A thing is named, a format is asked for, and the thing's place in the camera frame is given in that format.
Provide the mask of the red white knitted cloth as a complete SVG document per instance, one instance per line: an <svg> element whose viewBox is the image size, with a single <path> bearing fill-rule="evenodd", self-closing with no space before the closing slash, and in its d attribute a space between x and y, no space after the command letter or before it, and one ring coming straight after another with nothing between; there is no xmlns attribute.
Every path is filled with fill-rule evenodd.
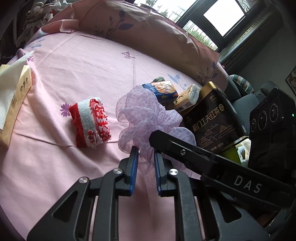
<svg viewBox="0 0 296 241"><path fill-rule="evenodd" d="M96 148L111 139L104 106L99 97L77 102L69 107L76 127L76 147Z"/></svg>

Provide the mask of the black framed window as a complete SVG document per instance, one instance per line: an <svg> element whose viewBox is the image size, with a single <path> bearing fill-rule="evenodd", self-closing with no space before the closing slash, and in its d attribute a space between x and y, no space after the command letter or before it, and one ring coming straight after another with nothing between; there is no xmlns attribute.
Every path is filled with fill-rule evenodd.
<svg viewBox="0 0 296 241"><path fill-rule="evenodd" d="M263 31L267 35L282 25L280 13L268 1L133 1L134 5L160 13L220 52L233 41Z"/></svg>

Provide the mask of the black tea tin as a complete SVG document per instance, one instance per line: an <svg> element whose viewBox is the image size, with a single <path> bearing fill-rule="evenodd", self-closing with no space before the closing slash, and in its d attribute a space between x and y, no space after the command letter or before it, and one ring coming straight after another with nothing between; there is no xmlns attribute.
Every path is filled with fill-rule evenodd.
<svg viewBox="0 0 296 241"><path fill-rule="evenodd" d="M196 105L183 115L183 124L194 134L197 147L215 154L247 135L234 107L211 81L201 88Z"/></svg>

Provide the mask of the blue tissue packet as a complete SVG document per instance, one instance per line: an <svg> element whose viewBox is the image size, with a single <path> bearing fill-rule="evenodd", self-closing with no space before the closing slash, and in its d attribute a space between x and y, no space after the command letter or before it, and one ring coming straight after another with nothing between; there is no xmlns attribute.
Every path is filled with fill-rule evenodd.
<svg viewBox="0 0 296 241"><path fill-rule="evenodd" d="M142 84L157 97L160 104L174 102L178 98L177 90L170 81L160 81Z"/></svg>

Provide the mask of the striped cushion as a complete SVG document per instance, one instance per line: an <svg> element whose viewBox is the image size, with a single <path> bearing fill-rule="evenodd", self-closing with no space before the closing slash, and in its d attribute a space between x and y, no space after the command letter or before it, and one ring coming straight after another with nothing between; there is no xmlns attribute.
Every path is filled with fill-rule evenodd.
<svg viewBox="0 0 296 241"><path fill-rule="evenodd" d="M230 75L230 77L232 78L232 80L234 80L239 86L242 87L242 89L247 92L248 94L254 93L254 88L252 87L252 85L242 76L240 75Z"/></svg>

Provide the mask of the large yellow tissue box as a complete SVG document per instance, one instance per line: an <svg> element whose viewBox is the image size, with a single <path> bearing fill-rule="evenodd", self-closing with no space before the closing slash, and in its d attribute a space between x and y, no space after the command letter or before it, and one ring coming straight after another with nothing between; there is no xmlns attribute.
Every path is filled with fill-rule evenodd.
<svg viewBox="0 0 296 241"><path fill-rule="evenodd" d="M29 52L11 65L1 66L1 145L8 148L16 117L32 86Z"/></svg>

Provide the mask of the green storage box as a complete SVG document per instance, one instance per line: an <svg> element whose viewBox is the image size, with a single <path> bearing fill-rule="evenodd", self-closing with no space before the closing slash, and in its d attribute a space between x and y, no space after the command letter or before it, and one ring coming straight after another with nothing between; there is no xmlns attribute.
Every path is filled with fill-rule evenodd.
<svg viewBox="0 0 296 241"><path fill-rule="evenodd" d="M224 155L227 159L241 165L240 157L238 155L236 147L232 147L232 148L226 150Z"/></svg>

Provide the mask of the green crumpled cloth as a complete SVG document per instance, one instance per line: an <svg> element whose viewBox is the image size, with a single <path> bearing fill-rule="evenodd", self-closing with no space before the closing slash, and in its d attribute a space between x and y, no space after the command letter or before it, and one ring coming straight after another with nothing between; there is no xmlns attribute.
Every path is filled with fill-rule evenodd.
<svg viewBox="0 0 296 241"><path fill-rule="evenodd" d="M162 82L162 81L165 81L165 78L163 78L162 76L157 77L153 80L153 82Z"/></svg>

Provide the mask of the lilac mesh scrunchie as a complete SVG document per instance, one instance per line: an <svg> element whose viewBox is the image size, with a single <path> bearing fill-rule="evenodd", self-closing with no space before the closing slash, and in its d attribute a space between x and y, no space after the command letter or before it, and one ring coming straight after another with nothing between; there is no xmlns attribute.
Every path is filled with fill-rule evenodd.
<svg viewBox="0 0 296 241"><path fill-rule="evenodd" d="M132 146L139 148L139 170L147 180L155 177L152 173L154 151L149 144L153 131L161 130L196 145L194 134L180 126L183 120L181 115L176 110L166 110L156 95L141 85L119 99L115 113L120 123L128 123L128 127L119 134L118 147L125 153L130 152Z"/></svg>

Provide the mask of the dark grey sofa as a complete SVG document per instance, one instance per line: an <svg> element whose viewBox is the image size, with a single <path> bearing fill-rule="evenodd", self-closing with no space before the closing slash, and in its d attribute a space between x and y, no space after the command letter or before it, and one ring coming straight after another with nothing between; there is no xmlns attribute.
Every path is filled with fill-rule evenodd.
<svg viewBox="0 0 296 241"><path fill-rule="evenodd" d="M241 76L238 76L238 80L241 79L243 84L247 84L247 89L251 90L251 92L247 92L244 87L236 81L236 76L238 75L228 77L228 85L224 93L234 107L240 124L245 128L246 135L249 136L249 116L251 111L266 98L269 92L276 87L276 84L272 81L268 81L260 87L258 92L254 92L251 88L251 84Z"/></svg>

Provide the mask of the yellow tissue packet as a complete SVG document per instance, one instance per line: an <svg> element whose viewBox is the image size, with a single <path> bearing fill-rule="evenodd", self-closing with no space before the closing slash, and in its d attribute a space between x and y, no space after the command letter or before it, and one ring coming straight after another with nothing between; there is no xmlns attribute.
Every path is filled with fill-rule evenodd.
<svg viewBox="0 0 296 241"><path fill-rule="evenodd" d="M175 100L174 109L177 112L181 112L194 106L199 98L199 92L200 88L197 85L192 84L191 86L189 86Z"/></svg>

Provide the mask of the pink floral bedsheet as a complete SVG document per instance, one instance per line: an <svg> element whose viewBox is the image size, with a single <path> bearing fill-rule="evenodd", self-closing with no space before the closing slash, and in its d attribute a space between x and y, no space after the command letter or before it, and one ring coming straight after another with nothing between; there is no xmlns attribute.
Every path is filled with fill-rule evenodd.
<svg viewBox="0 0 296 241"><path fill-rule="evenodd" d="M103 176L127 157L117 144L127 127L115 115L122 96L159 76L177 92L194 83L150 56L81 32L44 36L25 52L32 52L37 79L20 108L10 146L1 147L1 206L22 237L80 177ZM103 103L111 140L79 149L68 107L93 97Z"/></svg>

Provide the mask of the pink floral pillow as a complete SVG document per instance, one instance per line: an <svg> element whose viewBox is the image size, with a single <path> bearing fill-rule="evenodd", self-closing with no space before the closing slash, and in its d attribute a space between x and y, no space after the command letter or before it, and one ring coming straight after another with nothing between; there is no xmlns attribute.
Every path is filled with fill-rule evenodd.
<svg viewBox="0 0 296 241"><path fill-rule="evenodd" d="M126 1L77 1L55 15L37 34L80 31L131 47L191 77L225 90L229 76L219 53L173 21Z"/></svg>

